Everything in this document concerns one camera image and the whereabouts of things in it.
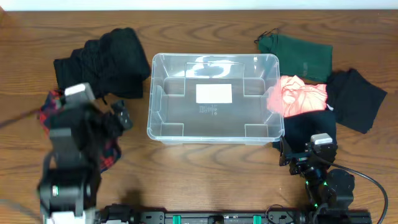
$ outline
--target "wooden table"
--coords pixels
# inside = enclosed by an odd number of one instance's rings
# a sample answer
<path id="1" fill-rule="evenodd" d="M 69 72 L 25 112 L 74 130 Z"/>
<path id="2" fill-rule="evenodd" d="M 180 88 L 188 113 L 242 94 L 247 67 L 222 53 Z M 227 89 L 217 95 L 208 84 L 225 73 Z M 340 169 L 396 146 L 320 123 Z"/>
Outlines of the wooden table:
<path id="1" fill-rule="evenodd" d="M 0 120 L 38 108 L 57 86 L 53 60 L 117 27 L 134 28 L 149 61 L 159 52 L 258 53 L 253 40 L 280 27 L 285 34 L 332 44 L 333 69 L 357 68 L 388 91 L 374 126 L 361 134 L 337 124 L 336 162 L 386 188 L 385 223 L 398 222 L 398 11 L 7 12 L 0 28 Z M 131 203 L 167 210 L 265 210 L 307 203 L 304 180 L 279 167 L 268 144 L 166 146 L 146 134 L 149 84 L 127 100 L 134 127 L 120 140 L 123 158 L 102 175 L 98 208 Z M 36 185 L 51 150 L 35 116 L 0 129 L 0 198 L 39 213 Z M 351 208 L 381 214 L 380 190 L 356 177 Z M 0 223 L 32 223 L 0 206 Z"/>

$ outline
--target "black cable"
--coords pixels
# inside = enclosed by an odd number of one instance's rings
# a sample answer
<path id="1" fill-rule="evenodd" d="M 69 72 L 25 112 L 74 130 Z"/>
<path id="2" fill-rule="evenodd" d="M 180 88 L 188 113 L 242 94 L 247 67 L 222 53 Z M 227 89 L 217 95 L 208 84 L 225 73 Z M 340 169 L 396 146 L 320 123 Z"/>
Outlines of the black cable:
<path id="1" fill-rule="evenodd" d="M 22 205 L 12 202 L 10 200 L 7 199 L 0 199 L 0 204 L 5 204 L 8 207 L 14 209 L 14 210 L 18 210 L 19 212 L 21 212 L 24 215 L 27 215 L 28 217 L 33 218 L 34 220 L 36 220 L 38 223 L 42 223 L 42 219 L 37 216 L 34 212 L 32 212 L 30 209 L 23 207 Z"/>
<path id="2" fill-rule="evenodd" d="M 0 121 L 0 129 L 5 128 L 6 126 L 9 126 L 10 124 L 13 124 L 13 123 L 15 123 L 17 121 L 25 119 L 25 118 L 27 118 L 29 116 L 37 114 L 39 111 L 40 111 L 40 108 L 33 109 L 33 110 L 30 110 L 30 111 L 23 112 L 22 114 L 20 114 L 20 115 L 18 115 L 16 117 L 13 117 L 11 119 L 7 119 L 5 121 Z"/>
<path id="3" fill-rule="evenodd" d="M 350 169 L 350 168 L 347 168 L 347 167 L 344 167 L 344 166 L 341 166 L 341 165 L 334 164 L 332 162 L 326 161 L 326 160 L 322 159 L 321 157 L 317 156 L 313 151 L 312 151 L 312 156 L 314 158 L 318 159 L 320 162 L 322 162 L 324 164 L 327 164 L 329 166 L 334 166 L 334 167 L 340 168 L 340 169 L 348 171 L 348 172 L 352 172 L 352 173 L 354 173 L 356 175 L 359 175 L 359 176 L 361 176 L 361 177 L 363 177 L 365 179 L 368 179 L 368 181 L 370 181 L 370 182 L 374 183 L 376 186 L 378 186 L 380 188 L 381 192 L 383 193 L 383 196 L 384 196 L 384 208 L 383 208 L 383 212 L 382 212 L 382 214 L 380 216 L 380 219 L 377 222 L 377 224 L 381 224 L 382 223 L 384 217 L 386 217 L 386 214 L 387 214 L 388 196 L 387 196 L 386 190 L 384 190 L 384 187 L 381 184 L 379 184 L 379 182 L 375 181 L 372 177 L 370 177 L 368 175 L 365 175 L 365 174 L 363 174 L 361 172 L 358 172 L 356 170 L 353 170 L 353 169 Z"/>
<path id="4" fill-rule="evenodd" d="M 266 210 L 266 219 L 267 219 L 271 224 L 276 224 L 276 223 L 274 223 L 273 221 L 269 220 L 269 218 L 268 218 L 268 211 L 269 211 L 269 209 L 272 208 L 273 206 L 280 206 L 281 208 L 285 208 L 285 207 L 283 207 L 283 206 L 281 206 L 281 205 L 279 205 L 279 204 L 273 204 L 273 205 L 270 205 L 270 206 L 267 208 L 267 210 Z M 294 222 L 293 216 L 292 216 L 288 211 L 284 211 L 284 212 L 286 212 L 286 214 L 287 214 L 290 218 L 292 218 L 292 220 L 293 220 L 293 222 Z"/>

